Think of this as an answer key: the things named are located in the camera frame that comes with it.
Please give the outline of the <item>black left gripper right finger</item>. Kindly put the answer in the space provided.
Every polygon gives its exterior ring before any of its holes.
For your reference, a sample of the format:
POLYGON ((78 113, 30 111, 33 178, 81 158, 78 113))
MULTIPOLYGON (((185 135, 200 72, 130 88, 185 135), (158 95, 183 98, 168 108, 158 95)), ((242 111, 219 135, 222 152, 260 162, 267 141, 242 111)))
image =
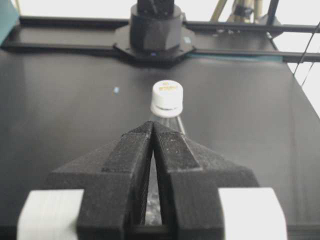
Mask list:
POLYGON ((179 240, 285 240, 284 211, 254 172, 158 122, 152 139, 162 221, 179 240))

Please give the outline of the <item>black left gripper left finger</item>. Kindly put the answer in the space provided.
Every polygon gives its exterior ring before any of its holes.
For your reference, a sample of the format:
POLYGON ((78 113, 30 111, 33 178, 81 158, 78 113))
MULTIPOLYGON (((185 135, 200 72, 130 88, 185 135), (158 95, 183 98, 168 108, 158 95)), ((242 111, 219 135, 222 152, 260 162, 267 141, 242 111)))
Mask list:
POLYGON ((53 170, 29 192, 19 240, 122 240, 145 221, 153 123, 53 170))

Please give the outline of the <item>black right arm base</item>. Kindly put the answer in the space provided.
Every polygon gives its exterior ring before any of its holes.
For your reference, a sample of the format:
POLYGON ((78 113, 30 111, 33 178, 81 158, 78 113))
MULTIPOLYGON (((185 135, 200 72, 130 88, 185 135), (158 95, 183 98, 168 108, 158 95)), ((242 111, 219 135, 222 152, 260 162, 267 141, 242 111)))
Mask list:
POLYGON ((128 25, 115 30, 114 47, 141 62, 174 62, 195 50, 196 36, 183 25, 173 0, 138 0, 128 25))

